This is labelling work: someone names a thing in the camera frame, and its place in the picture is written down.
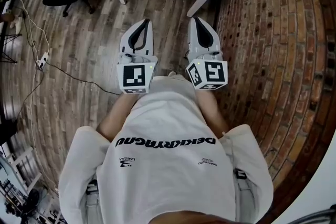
brick wall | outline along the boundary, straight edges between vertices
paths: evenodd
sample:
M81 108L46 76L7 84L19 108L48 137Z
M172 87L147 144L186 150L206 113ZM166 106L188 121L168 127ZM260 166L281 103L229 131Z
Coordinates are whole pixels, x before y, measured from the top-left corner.
M217 32L232 127L251 126L269 166L270 223L300 194L336 128L336 0L222 0Z

white cable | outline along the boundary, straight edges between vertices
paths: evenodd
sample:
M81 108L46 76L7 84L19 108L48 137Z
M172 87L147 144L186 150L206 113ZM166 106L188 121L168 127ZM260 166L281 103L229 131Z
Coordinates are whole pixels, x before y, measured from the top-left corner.
M30 18L30 15L29 15L28 11L26 10L26 7L25 7L25 5L23 4L23 1L22 1L22 0L19 0L19 1L21 1L23 10L25 11L25 13L27 14L27 17L28 17L28 19L29 19L29 31L30 31L31 43L32 43L33 48L35 49L36 57L37 57L37 59L39 59L39 58L38 58L38 52L37 52L37 49L36 49L35 44L34 44L33 33L32 33L32 31L31 31L31 30L32 30L32 29L31 29L32 27L31 27L30 21L31 21L31 22L32 22L38 29L42 30L42 32L44 33L44 36L45 36L46 41L47 41L47 44L48 44L48 53L49 53L49 51L50 51L50 44L49 44L49 42L48 42L48 39L47 39L47 36L46 36L46 32L45 32L43 29L39 28L39 27L35 24L35 22ZM32 82L32 85L31 85L31 88L32 88L31 90L32 90L32 91L33 91L33 89L34 89L34 82L35 82L35 78L36 78L36 63L35 63L34 69L35 69L35 72L34 72L33 82ZM40 158L39 158L39 156L38 156L38 152L37 152L37 150L36 150L35 136L34 136L34 131L33 131L33 113L32 113L33 95L34 95L34 94L32 93L31 96L30 96L30 131L31 131L31 134L32 134L32 136L33 136L34 150L36 151L36 157L37 157L37 160L38 160L38 162L39 162L39 164L40 164L40 166L41 166L41 168L42 168L42 172L44 173L44 176L45 176L50 182L52 182L52 183L55 185L54 181L51 180L51 179L47 176L47 173L44 171L42 162L41 162L41 160L40 160Z
M47 44L48 44L48 54L49 54L49 52L50 52L50 44L49 44L49 41L48 41L48 39L47 39L47 35L46 35L46 32L42 29L42 28L40 28L40 27L38 27L36 24L35 24L35 22L31 19L31 17L30 17L30 15L29 15L29 13L28 13L28 11L26 10L26 7L25 7L25 4L23 4L23 1L22 0L19 0L21 3L22 3L22 7L23 7L23 10L26 12L26 14L27 14L27 16L28 16L28 19L29 19L29 27L30 27L30 36L31 36L31 42L32 43L34 43L33 42L33 38L32 38L32 27L31 27L31 25L30 25L30 22L32 22L34 25L35 25L35 27L36 28L38 28L38 29L40 29L42 32L43 32L43 34L44 34L44 38L46 39L46 42L47 42Z

white sneaker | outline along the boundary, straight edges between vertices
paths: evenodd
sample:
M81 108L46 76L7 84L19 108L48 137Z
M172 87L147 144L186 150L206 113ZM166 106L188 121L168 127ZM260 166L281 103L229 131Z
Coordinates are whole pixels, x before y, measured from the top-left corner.
M168 74L168 77L172 77L172 76L175 76L175 75L177 75L177 73L175 71L172 71Z
M15 16L14 21L12 21L10 24L10 28L12 29L15 25L15 34L20 34L21 27L22 27L22 17Z

forearm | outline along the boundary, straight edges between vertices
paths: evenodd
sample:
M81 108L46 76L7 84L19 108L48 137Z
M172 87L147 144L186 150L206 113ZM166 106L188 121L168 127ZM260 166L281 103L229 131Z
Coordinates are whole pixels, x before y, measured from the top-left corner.
M219 111L217 100L209 90L196 90L198 106L203 114L206 124L219 139L229 131L229 126Z
M112 142L122 129L137 100L138 94L122 94L119 96L109 114L98 125L97 132Z

logo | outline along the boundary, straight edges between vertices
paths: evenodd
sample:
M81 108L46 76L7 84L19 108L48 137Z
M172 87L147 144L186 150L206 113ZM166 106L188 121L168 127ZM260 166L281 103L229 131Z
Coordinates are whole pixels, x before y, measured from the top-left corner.
M206 158L202 158L202 161L199 162L198 165L205 164L205 163L217 166L217 164L214 163L214 161L212 159L206 159Z
M135 158L119 158L120 167L132 167L132 162L135 162Z
M196 145L196 144L202 144L207 143L211 145L216 144L216 139L212 137L200 137L195 139L183 139L183 140L174 140L174 141L154 141L150 139L143 139L140 137L126 137L126 138L120 138L117 142L115 147L119 145L142 145L145 147L151 147L151 148L176 148L178 146L189 146L189 145ZM129 160L131 158L121 158L120 160Z

